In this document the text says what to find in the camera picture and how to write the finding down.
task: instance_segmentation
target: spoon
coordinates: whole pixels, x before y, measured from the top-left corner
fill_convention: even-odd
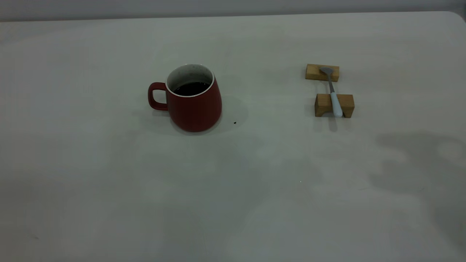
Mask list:
[[[330,75],[333,73],[333,69],[330,67],[321,67],[319,69],[320,71],[327,74],[327,78],[329,79],[330,97],[332,98],[333,114],[335,115],[335,117],[342,117],[343,116],[342,107],[340,106],[340,102],[338,101],[338,98],[336,97],[336,93],[332,85],[332,78],[330,77]]]

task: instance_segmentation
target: table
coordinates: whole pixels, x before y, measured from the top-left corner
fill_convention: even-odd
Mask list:
[[[449,12],[0,23],[0,260],[463,261],[466,25]],[[220,122],[151,82],[202,63]],[[352,118],[314,116],[338,65]],[[156,93],[163,100],[162,92]]]

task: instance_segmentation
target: mug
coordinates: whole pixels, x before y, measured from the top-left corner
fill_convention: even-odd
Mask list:
[[[175,94],[180,86],[189,83],[206,83],[209,87],[193,96]],[[167,103],[154,100],[152,92],[163,90]],[[217,80],[207,67],[199,64],[186,64],[173,70],[165,83],[152,83],[147,93],[149,105],[156,110],[168,110],[173,122],[181,129],[199,132],[211,128],[222,113],[222,98]]]

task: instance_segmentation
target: dark liquid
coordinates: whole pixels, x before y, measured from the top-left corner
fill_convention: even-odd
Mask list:
[[[173,91],[173,93],[180,95],[180,96],[195,96],[199,93],[204,92],[206,89],[209,88],[209,84],[202,83],[202,82],[194,82],[184,84]]]

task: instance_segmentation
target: gray wall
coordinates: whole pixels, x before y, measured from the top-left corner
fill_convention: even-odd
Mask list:
[[[448,10],[465,0],[0,0],[0,21]]]

